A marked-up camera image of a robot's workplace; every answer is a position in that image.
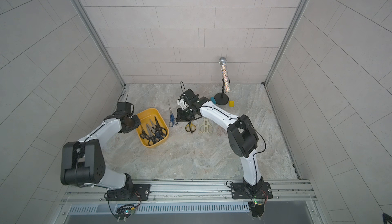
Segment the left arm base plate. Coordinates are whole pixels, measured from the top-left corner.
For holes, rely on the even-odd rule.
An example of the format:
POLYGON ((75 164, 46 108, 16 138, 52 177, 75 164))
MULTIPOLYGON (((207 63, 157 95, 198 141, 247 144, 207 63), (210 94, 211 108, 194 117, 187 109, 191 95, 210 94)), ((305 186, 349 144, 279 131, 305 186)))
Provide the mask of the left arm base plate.
POLYGON ((151 184, 134 184, 132 188, 108 190, 104 194, 107 201, 147 201, 151 184))

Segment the blue handled scissors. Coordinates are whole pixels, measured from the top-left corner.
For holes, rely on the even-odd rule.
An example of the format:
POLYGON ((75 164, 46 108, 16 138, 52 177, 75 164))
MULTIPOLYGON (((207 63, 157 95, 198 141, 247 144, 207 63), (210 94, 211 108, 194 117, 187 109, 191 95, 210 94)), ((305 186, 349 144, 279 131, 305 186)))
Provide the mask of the blue handled scissors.
POLYGON ((168 102, 168 107, 169 107, 169 113, 170 113, 169 127, 171 128, 174 125, 177 125, 178 122, 176 121, 176 119, 174 117, 173 111, 172 111, 171 106, 170 106, 170 102, 168 102))

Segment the cream handled kitchen scissors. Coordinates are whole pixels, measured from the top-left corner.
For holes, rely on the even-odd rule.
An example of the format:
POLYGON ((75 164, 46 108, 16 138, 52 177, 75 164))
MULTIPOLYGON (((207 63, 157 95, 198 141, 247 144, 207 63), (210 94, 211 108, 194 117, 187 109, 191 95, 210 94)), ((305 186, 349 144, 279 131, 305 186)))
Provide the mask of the cream handled kitchen scissors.
POLYGON ((202 124, 200 126, 200 132, 207 133, 207 134, 211 134, 213 132, 213 126, 209 122, 208 118, 203 119, 202 124))

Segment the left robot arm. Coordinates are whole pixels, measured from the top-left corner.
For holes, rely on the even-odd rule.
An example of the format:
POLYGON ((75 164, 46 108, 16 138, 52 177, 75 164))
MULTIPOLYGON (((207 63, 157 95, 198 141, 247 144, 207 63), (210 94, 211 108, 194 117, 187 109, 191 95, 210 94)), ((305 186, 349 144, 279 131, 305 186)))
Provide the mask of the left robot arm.
POLYGON ((61 183, 78 187, 99 186, 111 192, 132 195, 134 187, 130 175, 108 169, 101 146, 115 134, 131 132, 140 125, 137 115, 108 116, 85 137, 66 143, 62 149, 61 183))

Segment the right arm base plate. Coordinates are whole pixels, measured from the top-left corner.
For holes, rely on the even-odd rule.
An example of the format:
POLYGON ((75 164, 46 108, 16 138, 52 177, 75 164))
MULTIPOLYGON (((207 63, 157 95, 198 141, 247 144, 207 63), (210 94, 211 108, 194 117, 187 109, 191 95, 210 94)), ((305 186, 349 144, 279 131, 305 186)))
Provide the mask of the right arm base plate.
POLYGON ((259 183, 251 186, 248 183, 234 183, 227 184, 230 188, 233 199, 267 199, 273 198, 271 186, 268 182, 259 183))

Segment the pink handled scissors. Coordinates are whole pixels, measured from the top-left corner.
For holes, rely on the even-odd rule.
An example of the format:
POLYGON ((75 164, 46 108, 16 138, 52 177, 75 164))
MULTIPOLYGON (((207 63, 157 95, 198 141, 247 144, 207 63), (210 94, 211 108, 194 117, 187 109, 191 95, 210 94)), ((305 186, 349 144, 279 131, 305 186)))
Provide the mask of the pink handled scissors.
POLYGON ((218 126, 216 129, 216 133, 218 136, 227 135, 227 130, 221 126, 218 126))

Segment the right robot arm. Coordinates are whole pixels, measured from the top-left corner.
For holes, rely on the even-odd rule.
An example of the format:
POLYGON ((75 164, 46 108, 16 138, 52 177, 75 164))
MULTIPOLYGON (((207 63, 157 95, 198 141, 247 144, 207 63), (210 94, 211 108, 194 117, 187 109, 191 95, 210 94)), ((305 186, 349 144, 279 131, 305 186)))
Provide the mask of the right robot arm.
POLYGON ((191 89, 179 96, 177 104, 180 106, 177 109, 177 122, 190 122, 199 115, 227 131, 230 147, 242 162, 245 189, 253 193, 259 190, 263 185, 256 157, 259 136, 249 117, 233 115, 216 106, 208 98, 194 94, 191 89))

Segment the yellow plastic storage box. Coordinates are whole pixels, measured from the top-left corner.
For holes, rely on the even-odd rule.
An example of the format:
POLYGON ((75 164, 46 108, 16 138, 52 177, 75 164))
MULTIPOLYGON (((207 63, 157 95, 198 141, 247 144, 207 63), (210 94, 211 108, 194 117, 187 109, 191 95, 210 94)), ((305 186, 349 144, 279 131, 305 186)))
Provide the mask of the yellow plastic storage box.
POLYGON ((163 144, 164 142, 166 142, 166 141, 168 140, 168 137, 169 137, 169 129, 168 129, 166 123, 164 122, 164 120, 163 120, 161 114, 159 113, 159 111, 158 111, 157 109, 155 109, 155 108, 149 108, 149 109, 147 109, 147 110, 144 110, 144 111, 138 113, 137 116, 139 117, 139 119, 140 119, 140 121, 141 121, 141 125, 136 129, 136 131, 137 131, 137 133, 138 133, 138 136, 139 136, 140 141, 142 142, 142 144, 143 144, 145 147, 147 147, 147 148, 154 148, 154 147, 157 147, 157 146, 163 144), (155 122, 155 118, 154 118, 154 117, 156 117, 156 118, 158 119, 158 122, 159 122, 160 126, 163 127, 163 128, 165 128, 165 129, 167 130, 167 136, 166 136, 166 137, 163 137, 163 138, 158 136, 158 137, 156 137, 156 138, 157 138, 157 139, 160 139, 159 142, 157 142, 156 144, 151 143, 150 145, 148 145, 148 142, 149 142, 149 141, 147 141, 147 140, 145 140, 145 139, 142 139, 142 138, 140 137, 140 134, 141 134, 141 126, 143 126, 144 130, 146 131, 146 133, 149 134, 149 133, 148 133, 148 130, 147 130, 147 127, 146 127, 146 124, 150 125, 151 128, 153 129, 153 133, 155 134, 155 123, 156 123, 156 122, 155 122))

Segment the yellow handled scissors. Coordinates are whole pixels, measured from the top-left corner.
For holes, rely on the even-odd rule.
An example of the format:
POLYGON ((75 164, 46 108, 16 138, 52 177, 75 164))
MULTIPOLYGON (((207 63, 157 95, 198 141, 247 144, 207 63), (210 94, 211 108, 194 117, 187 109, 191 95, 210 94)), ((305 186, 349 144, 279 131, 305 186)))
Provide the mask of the yellow handled scissors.
POLYGON ((193 121, 189 121, 185 127, 186 132, 194 133, 197 130, 197 127, 193 124, 193 121))

